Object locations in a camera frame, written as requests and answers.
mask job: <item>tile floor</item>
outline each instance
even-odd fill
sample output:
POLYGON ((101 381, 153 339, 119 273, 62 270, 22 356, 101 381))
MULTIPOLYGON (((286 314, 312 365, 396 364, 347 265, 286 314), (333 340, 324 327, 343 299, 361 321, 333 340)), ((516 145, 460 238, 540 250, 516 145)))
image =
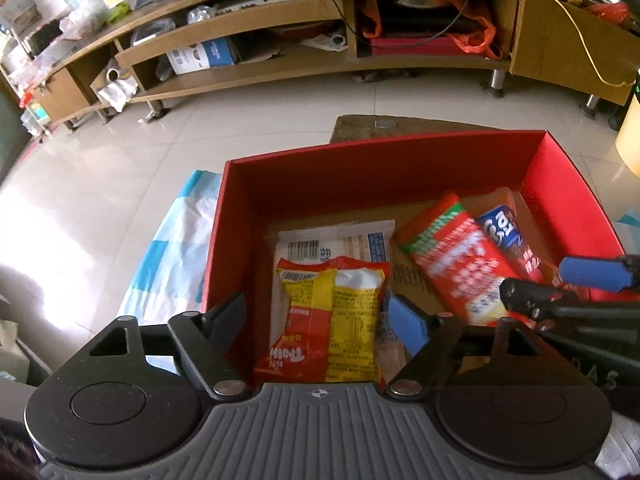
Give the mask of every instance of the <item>tile floor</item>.
POLYGON ((498 128, 547 129, 611 219, 640 207, 640 180, 622 163, 606 116, 585 96, 508 79, 495 100, 485 72, 433 70, 375 84, 348 75, 303 78, 168 102, 161 121, 133 105, 103 126, 59 129, 0 189, 0 293, 22 338, 59 367, 116 314, 146 246, 193 170, 227 159, 328 142, 336 117, 383 114, 498 128))

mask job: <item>gray ribbed plate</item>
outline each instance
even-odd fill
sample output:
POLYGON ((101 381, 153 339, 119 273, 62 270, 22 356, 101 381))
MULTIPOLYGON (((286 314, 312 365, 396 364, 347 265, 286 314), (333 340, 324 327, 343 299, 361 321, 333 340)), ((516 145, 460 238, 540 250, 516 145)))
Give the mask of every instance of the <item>gray ribbed plate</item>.
POLYGON ((373 384, 265 384, 221 404, 174 453, 136 469, 88 472, 47 464, 65 480, 596 480, 583 465, 546 475, 476 463, 447 443, 415 404, 383 399, 373 384))

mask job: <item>cardboard box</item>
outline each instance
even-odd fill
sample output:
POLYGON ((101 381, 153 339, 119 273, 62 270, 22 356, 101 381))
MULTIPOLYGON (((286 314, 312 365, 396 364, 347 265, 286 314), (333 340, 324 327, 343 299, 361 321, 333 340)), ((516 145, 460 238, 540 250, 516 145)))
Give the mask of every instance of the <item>cardboard box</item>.
MULTIPOLYGON (((268 351, 270 234, 389 218, 398 229, 448 190, 473 196, 501 186, 518 192, 519 213, 530 212, 521 229, 535 251, 546 251, 541 256, 557 264, 567 254, 623 254, 591 189, 553 137, 542 131, 418 134, 229 161, 203 298, 208 309, 238 290, 246 294, 248 320, 230 361, 250 378, 254 363, 268 351), (529 231, 529 223, 539 234, 529 231)), ((398 248, 392 248, 392 265, 392 290, 427 311, 441 309, 427 279, 398 248)))
POLYGON ((217 38, 177 48, 168 52, 167 56, 177 74, 233 65, 239 61, 238 53, 229 38, 217 38))

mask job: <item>drawer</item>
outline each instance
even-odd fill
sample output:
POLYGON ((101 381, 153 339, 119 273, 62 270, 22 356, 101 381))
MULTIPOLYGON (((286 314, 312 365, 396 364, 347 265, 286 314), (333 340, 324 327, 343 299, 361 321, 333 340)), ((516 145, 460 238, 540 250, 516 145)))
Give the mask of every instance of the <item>drawer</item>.
POLYGON ((52 121, 69 117, 91 105, 68 69, 63 68, 47 80, 44 88, 36 88, 33 98, 45 109, 52 121))
MULTIPOLYGON (((567 5, 593 60, 604 79, 612 83, 636 80, 640 39, 626 30, 567 5)), ((624 104, 631 86, 602 83, 580 42, 578 32, 553 0, 521 0, 510 72, 594 94, 624 104)))

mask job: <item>yellow bin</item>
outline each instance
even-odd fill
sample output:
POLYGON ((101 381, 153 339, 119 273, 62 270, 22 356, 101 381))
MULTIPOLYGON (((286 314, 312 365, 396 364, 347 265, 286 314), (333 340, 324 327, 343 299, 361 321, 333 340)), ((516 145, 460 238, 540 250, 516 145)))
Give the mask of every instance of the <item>yellow bin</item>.
POLYGON ((629 110, 616 137, 616 148, 626 166, 640 176, 640 103, 638 94, 631 98, 629 110))

